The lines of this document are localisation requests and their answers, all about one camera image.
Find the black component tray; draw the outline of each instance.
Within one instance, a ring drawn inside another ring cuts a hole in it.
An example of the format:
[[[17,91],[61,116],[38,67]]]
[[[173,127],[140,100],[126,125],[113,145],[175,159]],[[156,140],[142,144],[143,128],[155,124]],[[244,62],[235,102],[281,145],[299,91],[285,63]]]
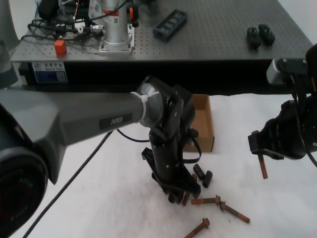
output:
[[[174,10],[153,29],[154,36],[160,40],[167,41],[187,21],[187,16],[187,13],[183,11]]]

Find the red and white tag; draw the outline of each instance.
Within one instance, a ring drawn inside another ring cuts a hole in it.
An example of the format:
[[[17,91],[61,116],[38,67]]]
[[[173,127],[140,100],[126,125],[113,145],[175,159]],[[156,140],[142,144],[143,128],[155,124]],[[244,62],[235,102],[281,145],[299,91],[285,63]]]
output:
[[[110,24],[118,24],[119,23],[119,12],[116,11],[113,14],[111,14],[112,12],[113,12],[112,10],[106,10],[103,8],[104,14],[110,14],[109,16],[105,17],[105,22],[108,22]]]
[[[103,13],[104,13],[104,14],[110,14],[110,13],[112,13],[112,12],[113,12],[113,10],[103,9]],[[110,16],[119,16],[119,11],[114,12],[114,13],[111,14]]]

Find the rusty screw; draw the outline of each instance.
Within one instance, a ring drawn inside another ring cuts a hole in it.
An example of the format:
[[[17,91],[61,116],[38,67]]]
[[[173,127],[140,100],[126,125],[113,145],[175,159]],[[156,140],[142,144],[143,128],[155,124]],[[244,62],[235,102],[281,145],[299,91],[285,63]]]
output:
[[[197,235],[203,228],[207,228],[210,225],[208,218],[203,218],[203,222],[200,223],[195,229],[192,230],[185,238],[192,238]]]
[[[258,132],[259,132],[258,130],[253,131],[252,135],[257,134]],[[267,172],[266,172],[266,167],[265,167],[263,155],[258,155],[258,159],[260,162],[260,167],[261,167],[263,179],[267,179],[268,177],[267,177]]]
[[[236,210],[232,209],[231,207],[226,205],[225,201],[221,201],[221,205],[220,205],[220,209],[222,211],[227,211],[230,212],[233,216],[236,216],[238,218],[240,218],[242,221],[246,222],[246,223],[250,223],[250,218],[240,214],[239,212],[237,212]]]
[[[194,178],[195,182],[197,182],[197,175],[192,174],[192,177]],[[187,193],[185,194],[184,200],[183,200],[183,203],[182,203],[183,206],[186,206],[187,201],[188,201],[188,199],[189,199],[189,195],[190,195],[190,192],[187,192]]]
[[[192,199],[192,204],[199,205],[199,204],[206,204],[206,203],[215,203],[219,205],[221,202],[220,196],[216,195],[213,198],[203,198],[203,199]]]

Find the black cylinder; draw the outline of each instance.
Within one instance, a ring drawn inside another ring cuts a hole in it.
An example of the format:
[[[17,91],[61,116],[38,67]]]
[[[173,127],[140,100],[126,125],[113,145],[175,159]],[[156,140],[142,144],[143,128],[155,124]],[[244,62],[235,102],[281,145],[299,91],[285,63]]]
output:
[[[193,167],[195,174],[200,180],[203,180],[205,178],[205,173],[203,172],[202,168],[198,164],[195,164]]]
[[[205,178],[204,178],[204,180],[203,180],[203,186],[204,186],[205,188],[208,188],[211,179],[212,179],[212,172],[211,172],[211,171],[207,171],[207,172],[206,172],[206,176],[205,176]]]
[[[150,141],[153,151],[154,163],[161,181],[174,182],[179,178],[180,167],[178,165],[178,144],[174,136],[168,142],[162,141],[155,133],[150,133]]]

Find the open cardboard box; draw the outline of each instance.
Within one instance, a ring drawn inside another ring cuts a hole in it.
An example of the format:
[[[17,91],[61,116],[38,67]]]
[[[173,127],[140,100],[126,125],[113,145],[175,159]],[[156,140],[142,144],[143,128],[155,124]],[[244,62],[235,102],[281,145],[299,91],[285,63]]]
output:
[[[193,94],[196,116],[191,128],[198,131],[196,138],[202,152],[211,152],[214,143],[214,132],[209,95]],[[194,145],[187,144],[184,151],[197,151]]]

